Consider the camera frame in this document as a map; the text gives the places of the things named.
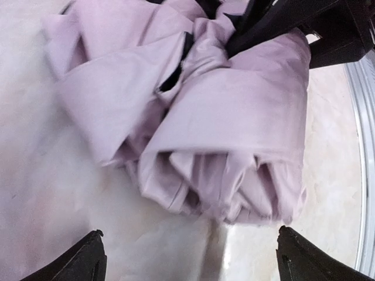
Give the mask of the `pink and black folding umbrella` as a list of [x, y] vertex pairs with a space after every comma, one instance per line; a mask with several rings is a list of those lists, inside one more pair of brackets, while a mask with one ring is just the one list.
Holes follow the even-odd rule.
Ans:
[[229, 57], [242, 2], [73, 1], [43, 20], [62, 106], [103, 166], [173, 213], [290, 223], [302, 185], [308, 41]]

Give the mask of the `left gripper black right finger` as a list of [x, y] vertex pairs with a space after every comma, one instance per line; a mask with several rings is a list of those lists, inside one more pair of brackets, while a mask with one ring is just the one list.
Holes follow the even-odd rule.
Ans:
[[372, 278], [333, 259], [291, 227], [279, 229], [276, 250], [281, 281], [365, 281]]

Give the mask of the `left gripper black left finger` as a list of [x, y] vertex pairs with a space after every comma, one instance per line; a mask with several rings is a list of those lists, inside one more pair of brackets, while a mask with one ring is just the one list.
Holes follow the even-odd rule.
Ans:
[[101, 230], [89, 232], [50, 264], [22, 281], [104, 281], [107, 256]]

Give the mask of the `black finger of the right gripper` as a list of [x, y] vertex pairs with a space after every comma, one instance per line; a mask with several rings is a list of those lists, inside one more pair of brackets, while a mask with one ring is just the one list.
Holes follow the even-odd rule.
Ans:
[[274, 39], [293, 29], [292, 17], [286, 8], [269, 8], [258, 13], [246, 11], [237, 22], [235, 32], [226, 44], [229, 57]]

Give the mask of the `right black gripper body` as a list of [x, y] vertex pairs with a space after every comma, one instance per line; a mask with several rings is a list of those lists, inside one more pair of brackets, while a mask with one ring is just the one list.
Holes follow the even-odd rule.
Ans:
[[311, 69], [356, 62], [374, 48], [374, 1], [277, 1], [267, 19], [270, 36], [299, 28], [318, 37]]

